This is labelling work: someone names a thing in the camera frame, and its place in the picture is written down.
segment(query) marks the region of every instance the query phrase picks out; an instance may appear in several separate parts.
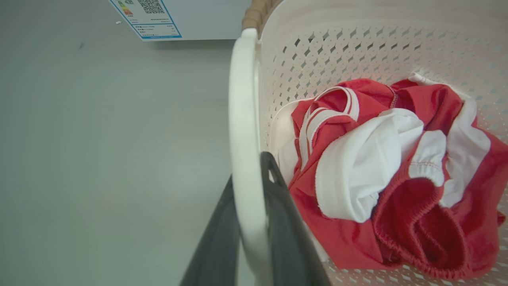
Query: stitching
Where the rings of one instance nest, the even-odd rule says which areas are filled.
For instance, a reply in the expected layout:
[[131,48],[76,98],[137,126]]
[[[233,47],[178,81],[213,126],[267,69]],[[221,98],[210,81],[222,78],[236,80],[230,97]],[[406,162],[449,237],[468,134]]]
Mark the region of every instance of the stitching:
[[395,90],[393,90],[392,87],[389,87],[387,85],[387,87],[392,91],[393,93],[393,100],[392,100],[392,103],[390,103],[390,109],[394,108],[395,105],[397,104],[397,100],[399,99],[399,95],[395,92]]
[[411,165],[431,166],[431,167],[441,170],[441,166],[439,166],[438,164],[432,163],[432,162],[411,162]]

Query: laundry basket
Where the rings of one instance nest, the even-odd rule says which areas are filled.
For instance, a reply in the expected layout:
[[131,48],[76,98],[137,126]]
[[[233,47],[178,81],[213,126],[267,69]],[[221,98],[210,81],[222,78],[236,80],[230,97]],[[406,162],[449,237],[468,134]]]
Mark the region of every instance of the laundry basket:
[[[230,71],[229,124],[242,243],[258,284],[269,284],[267,214],[260,152],[292,136],[291,105],[339,82],[392,84],[412,72],[476,99],[478,126],[508,142],[508,1],[253,0]],[[498,209],[508,213],[507,192]],[[508,225],[499,228],[492,271],[470,281],[396,271],[337,269],[336,285],[508,284]]]

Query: white stripe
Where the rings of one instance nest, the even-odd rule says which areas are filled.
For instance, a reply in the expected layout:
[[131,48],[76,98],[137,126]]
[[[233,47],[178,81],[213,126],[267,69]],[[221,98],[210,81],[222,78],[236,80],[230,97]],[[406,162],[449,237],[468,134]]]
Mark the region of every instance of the white stripe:
[[323,124],[326,120],[335,117],[335,116],[347,116],[351,117],[347,113],[338,112],[335,110],[324,110],[321,111],[318,115],[316,115],[309,123],[309,127],[307,128],[307,140],[309,140],[309,148],[310,153],[312,153],[312,142],[314,141],[314,136],[320,128],[321,124]]
[[349,108],[351,107],[351,94],[349,92],[347,92],[347,90],[345,88],[343,88],[343,87],[331,87],[331,88],[325,89],[325,91],[323,91],[318,96],[316,96],[314,101],[318,100],[319,98],[321,98],[322,96],[328,94],[329,92],[337,91],[337,90],[341,90],[341,91],[344,91],[344,93],[346,93],[347,102],[346,102],[346,107],[344,109],[344,112],[348,112]]
[[310,108],[309,108],[309,110],[307,110],[307,113],[305,114],[302,128],[300,129],[300,136],[298,137],[298,141],[299,141],[299,145],[300,145],[300,156],[302,157],[302,166],[301,166],[302,170],[304,169],[305,164],[307,164],[307,161],[309,160],[308,149],[307,149],[307,136],[306,136],[307,125],[309,123],[309,119],[312,118],[312,116],[314,116],[320,110],[325,110],[325,109],[326,108],[324,108],[324,107],[320,107],[320,108],[317,108],[316,110],[314,110],[311,114],[309,114],[309,112],[310,112]]
[[[413,73],[408,79],[418,85],[439,83],[417,73]],[[477,115],[476,102],[450,85],[449,87],[462,98],[464,104],[448,132],[446,170],[451,179],[445,182],[444,195],[439,201],[443,207],[452,207],[462,200],[465,188],[490,150],[490,140],[486,134],[472,127]]]

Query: gray floor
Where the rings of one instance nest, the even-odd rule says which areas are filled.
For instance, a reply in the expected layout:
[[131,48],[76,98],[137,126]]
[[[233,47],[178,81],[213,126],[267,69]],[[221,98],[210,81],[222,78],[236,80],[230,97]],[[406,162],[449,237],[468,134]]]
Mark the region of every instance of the gray floor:
[[1,285],[176,285],[231,173],[233,42],[117,20],[105,0],[0,3]]

